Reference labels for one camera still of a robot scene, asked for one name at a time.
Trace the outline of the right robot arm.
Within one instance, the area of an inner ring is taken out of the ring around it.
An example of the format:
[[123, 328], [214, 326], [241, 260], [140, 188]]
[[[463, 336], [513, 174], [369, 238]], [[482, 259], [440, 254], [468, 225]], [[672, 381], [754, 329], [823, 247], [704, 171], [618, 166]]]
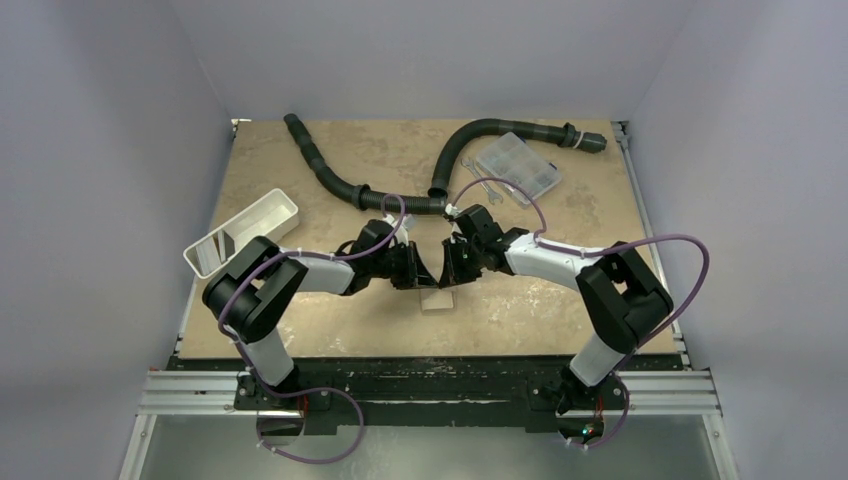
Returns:
[[564, 399], [584, 407], [596, 399], [601, 382], [672, 312], [673, 301], [641, 255], [623, 243], [612, 252], [545, 244], [530, 231], [505, 231], [479, 205], [464, 210], [449, 205], [452, 225], [443, 241], [440, 286], [475, 281], [489, 270], [542, 279], [578, 292], [593, 333], [572, 358], [561, 381]]

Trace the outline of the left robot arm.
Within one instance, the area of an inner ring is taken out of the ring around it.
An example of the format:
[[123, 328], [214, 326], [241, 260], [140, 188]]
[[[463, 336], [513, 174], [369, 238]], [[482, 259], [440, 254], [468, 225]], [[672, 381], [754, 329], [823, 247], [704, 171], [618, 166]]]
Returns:
[[284, 409], [297, 399], [299, 370], [277, 325], [295, 295], [351, 296], [374, 279], [397, 290], [437, 285], [415, 242], [402, 239], [394, 221], [385, 218], [369, 221], [332, 253], [286, 250], [257, 236], [207, 284], [202, 302], [261, 380], [260, 397]]

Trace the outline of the beige card holder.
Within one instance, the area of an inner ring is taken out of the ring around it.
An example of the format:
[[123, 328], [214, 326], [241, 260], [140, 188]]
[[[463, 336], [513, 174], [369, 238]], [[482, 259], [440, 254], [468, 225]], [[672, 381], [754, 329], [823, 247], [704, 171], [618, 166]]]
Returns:
[[419, 304], [424, 315], [447, 314], [456, 308], [456, 295], [452, 289], [423, 289]]

